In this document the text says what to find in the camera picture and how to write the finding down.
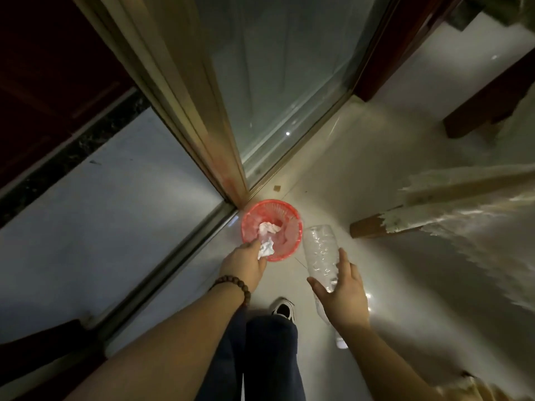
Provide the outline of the person's right hand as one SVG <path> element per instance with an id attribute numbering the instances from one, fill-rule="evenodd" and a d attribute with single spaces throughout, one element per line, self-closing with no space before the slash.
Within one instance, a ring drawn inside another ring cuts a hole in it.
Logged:
<path id="1" fill-rule="evenodd" d="M 335 305 L 323 307 L 326 317 L 340 334 L 356 329 L 371 330 L 368 298 L 361 275 L 343 248 L 339 248 L 337 267 Z"/>

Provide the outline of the person's left hand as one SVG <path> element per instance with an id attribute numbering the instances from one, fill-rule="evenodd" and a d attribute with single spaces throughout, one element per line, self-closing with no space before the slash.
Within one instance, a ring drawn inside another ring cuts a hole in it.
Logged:
<path id="1" fill-rule="evenodd" d="M 240 253 L 240 246 L 224 258 L 219 270 L 219 277 L 236 277 L 244 282 L 250 293 L 253 293 L 263 277 L 267 260 L 266 257 L 260 260 L 245 259 Z"/>

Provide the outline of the clear plastic bottle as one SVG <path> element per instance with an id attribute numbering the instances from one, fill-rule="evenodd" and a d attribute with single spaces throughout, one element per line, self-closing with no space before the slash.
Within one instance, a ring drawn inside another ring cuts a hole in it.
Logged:
<path id="1" fill-rule="evenodd" d="M 339 246 L 331 226 L 322 224 L 304 229 L 302 243 L 309 276 L 327 292 L 333 292 L 338 283 Z"/>

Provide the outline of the person's right forearm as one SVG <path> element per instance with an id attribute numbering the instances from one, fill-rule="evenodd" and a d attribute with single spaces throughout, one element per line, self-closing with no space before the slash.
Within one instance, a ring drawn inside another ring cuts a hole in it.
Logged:
<path id="1" fill-rule="evenodd" d="M 374 401 L 446 401 L 370 324 L 351 321 L 332 325 L 348 345 Z"/>

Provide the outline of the person's left forearm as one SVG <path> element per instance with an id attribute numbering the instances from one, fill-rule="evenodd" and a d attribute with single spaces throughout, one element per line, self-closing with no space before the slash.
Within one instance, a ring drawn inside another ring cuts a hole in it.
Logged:
<path id="1" fill-rule="evenodd" d="M 193 401 L 246 286 L 222 282 L 116 353 L 65 401 Z"/>

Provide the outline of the red plastic waste basket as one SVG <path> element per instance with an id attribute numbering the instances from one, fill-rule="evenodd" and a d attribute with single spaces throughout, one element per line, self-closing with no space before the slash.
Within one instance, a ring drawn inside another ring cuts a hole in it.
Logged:
<path id="1" fill-rule="evenodd" d="M 276 199 L 266 199 L 251 205 L 241 220 L 243 242 L 249 243 L 255 239 L 263 242 L 267 239 L 258 237 L 258 226 L 262 222 L 282 227 L 272 236 L 275 253 L 266 257 L 266 260 L 274 263 L 290 257 L 302 241 L 303 224 L 298 211 L 289 203 Z"/>

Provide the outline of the black and white shoe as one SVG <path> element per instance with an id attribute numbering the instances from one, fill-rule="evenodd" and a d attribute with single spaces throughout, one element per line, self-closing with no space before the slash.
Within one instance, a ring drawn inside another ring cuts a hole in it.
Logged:
<path id="1" fill-rule="evenodd" d="M 272 304 L 271 315 L 279 316 L 287 319 L 291 323 L 295 324 L 295 306 L 287 298 L 277 298 Z"/>

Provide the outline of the metal sliding door floor track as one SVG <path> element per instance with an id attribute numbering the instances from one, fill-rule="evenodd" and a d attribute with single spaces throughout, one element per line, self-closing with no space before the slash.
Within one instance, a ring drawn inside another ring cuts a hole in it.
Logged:
<path id="1" fill-rule="evenodd" d="M 237 213 L 234 204 L 219 204 L 120 303 L 91 325 L 90 332 L 100 341 L 113 340 Z"/>

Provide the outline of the dark blue trousers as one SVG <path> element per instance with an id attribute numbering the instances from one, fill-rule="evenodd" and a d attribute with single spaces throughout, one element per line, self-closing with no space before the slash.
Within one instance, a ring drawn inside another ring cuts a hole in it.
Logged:
<path id="1" fill-rule="evenodd" d="M 305 401 L 298 370 L 298 329 L 273 314 L 231 318 L 195 401 Z"/>

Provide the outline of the gold-framed sliding glass door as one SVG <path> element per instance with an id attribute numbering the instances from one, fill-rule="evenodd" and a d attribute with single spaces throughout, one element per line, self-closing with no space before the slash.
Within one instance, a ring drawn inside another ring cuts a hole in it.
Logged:
<path id="1" fill-rule="evenodd" d="M 243 208 L 349 98 L 399 0 L 73 0 Z"/>

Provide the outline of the dark wooden furniture piece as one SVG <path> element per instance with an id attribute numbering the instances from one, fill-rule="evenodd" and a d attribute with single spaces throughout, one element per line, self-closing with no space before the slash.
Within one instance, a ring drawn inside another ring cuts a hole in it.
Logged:
<path id="1" fill-rule="evenodd" d="M 106 361 L 79 320 L 0 344 L 0 401 L 63 401 Z"/>

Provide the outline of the dark brown wooden furniture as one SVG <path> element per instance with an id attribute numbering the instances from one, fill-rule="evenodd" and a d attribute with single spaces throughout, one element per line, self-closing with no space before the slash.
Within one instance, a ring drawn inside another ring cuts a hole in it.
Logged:
<path id="1" fill-rule="evenodd" d="M 486 123 L 504 120 L 534 82 L 535 48 L 445 117 L 447 137 L 459 139 Z"/>

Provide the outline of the dark red wooden door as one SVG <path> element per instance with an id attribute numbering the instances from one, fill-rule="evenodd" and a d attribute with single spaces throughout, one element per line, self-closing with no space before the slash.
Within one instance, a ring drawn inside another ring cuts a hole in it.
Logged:
<path id="1" fill-rule="evenodd" d="M 133 85 L 73 0 L 0 0 L 0 188 Z"/>

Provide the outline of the red-brown wooden door frame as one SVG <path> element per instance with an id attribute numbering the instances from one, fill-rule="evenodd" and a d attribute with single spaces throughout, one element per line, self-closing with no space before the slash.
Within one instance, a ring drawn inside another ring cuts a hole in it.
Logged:
<path id="1" fill-rule="evenodd" d="M 369 101 L 462 0 L 391 0 L 358 68 L 352 93 Z"/>

